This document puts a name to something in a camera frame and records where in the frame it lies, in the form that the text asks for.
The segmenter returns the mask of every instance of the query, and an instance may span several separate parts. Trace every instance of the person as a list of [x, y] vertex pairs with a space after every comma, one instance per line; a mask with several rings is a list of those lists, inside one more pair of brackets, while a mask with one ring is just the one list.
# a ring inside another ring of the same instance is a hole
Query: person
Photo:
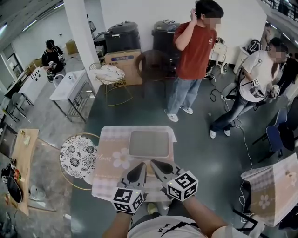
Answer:
[[191, 106], [206, 74], [209, 54], [217, 37], [216, 24], [221, 23], [223, 15], [223, 9], [215, 1], [199, 0], [196, 9], [191, 10], [191, 21], [181, 24], [175, 32], [174, 44], [181, 51], [181, 57], [165, 109], [173, 122], [178, 121], [179, 108], [193, 114]]
[[224, 130], [225, 135], [230, 136], [231, 122], [253, 108], [257, 102], [262, 101], [267, 89], [272, 88], [271, 82], [278, 74], [278, 64], [285, 61], [288, 48], [279, 38], [273, 38], [270, 41], [270, 47], [269, 51], [254, 52], [242, 64], [245, 78], [240, 83], [239, 92], [232, 109], [211, 125], [210, 137], [212, 139], [220, 130]]
[[60, 55], [63, 55], [63, 51], [55, 46], [53, 40], [46, 41], [47, 49], [42, 55], [41, 61], [43, 64], [43, 68], [53, 74], [62, 74], [65, 75], [63, 62], [60, 61]]
[[270, 23], [266, 23], [265, 24], [264, 31], [263, 31], [263, 35], [262, 35], [262, 38], [261, 38], [262, 50], [266, 50], [267, 49], [267, 45], [270, 42], [271, 29], [272, 29], [271, 24]]
[[280, 87], [279, 96], [283, 95], [284, 91], [290, 86], [291, 83], [295, 83], [298, 74], [298, 53], [295, 53], [295, 57], [288, 58], [284, 67], [283, 75], [277, 85]]
[[161, 216], [153, 203], [149, 215], [138, 220], [128, 232], [132, 215], [119, 212], [103, 238], [248, 238], [229, 226], [192, 196], [183, 202], [173, 200], [167, 216]]
[[93, 32], [96, 31], [96, 27], [95, 27], [95, 25], [93, 24], [92, 21], [89, 20], [88, 23], [89, 23], [89, 28], [90, 28], [90, 31], [91, 31], [92, 39], [94, 39]]

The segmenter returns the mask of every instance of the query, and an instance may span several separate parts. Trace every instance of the brown chair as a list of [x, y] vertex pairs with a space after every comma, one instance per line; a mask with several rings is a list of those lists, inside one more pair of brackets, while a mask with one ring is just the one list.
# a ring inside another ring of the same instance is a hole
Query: brown chair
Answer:
[[164, 96], [166, 97], [165, 80], [170, 66], [170, 59], [167, 54], [159, 50], [145, 51], [136, 58], [135, 66], [142, 78], [143, 98], [145, 97], [145, 86], [148, 81], [162, 82], [164, 85]]

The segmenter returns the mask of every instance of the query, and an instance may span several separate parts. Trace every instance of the pink tablecloth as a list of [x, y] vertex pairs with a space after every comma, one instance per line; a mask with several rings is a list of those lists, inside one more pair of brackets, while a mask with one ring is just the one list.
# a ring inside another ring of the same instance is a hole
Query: pink tablecloth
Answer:
[[166, 202], [169, 199], [162, 191], [162, 183], [150, 169], [149, 159], [132, 158], [128, 155], [129, 138], [132, 131], [167, 131], [169, 133], [169, 156], [166, 160], [174, 161], [173, 142], [177, 142], [173, 130], [168, 126], [127, 126], [109, 127], [102, 129], [97, 159], [93, 173], [92, 195], [104, 200], [111, 199], [111, 192], [117, 186], [123, 171], [145, 161], [147, 164], [147, 181], [145, 192], [148, 193], [146, 202]]

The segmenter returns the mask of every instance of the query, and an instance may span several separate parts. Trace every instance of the black and white patterned cushion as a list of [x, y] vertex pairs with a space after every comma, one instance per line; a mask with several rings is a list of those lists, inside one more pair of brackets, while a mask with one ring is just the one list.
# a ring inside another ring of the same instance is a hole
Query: black and white patterned cushion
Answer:
[[81, 179], [94, 170], [96, 154], [96, 147], [90, 139], [72, 136], [62, 145], [60, 162], [69, 175]]

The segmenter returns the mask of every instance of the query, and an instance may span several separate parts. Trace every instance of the black hair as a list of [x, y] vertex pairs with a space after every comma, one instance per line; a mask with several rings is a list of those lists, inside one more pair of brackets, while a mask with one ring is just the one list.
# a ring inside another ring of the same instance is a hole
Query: black hair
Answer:
[[52, 49], [55, 46], [55, 43], [52, 39], [46, 41], [46, 46], [48, 49]]
[[279, 50], [281, 50], [281, 52], [286, 52], [288, 53], [288, 47], [282, 42], [282, 40], [278, 37], [274, 37], [272, 38], [272, 40], [270, 41], [269, 45], [273, 45], [276, 48], [279, 48]]
[[[278, 37], [272, 38], [272, 40], [269, 43], [270, 45], [273, 45], [276, 47], [280, 52], [288, 52], [288, 47], [282, 42], [282, 40]], [[271, 68], [271, 76], [274, 78], [275, 72], [278, 69], [278, 63], [274, 63]]]
[[207, 18], [222, 18], [224, 11], [221, 6], [213, 0], [197, 0], [196, 1], [196, 17], [201, 18], [204, 14]]

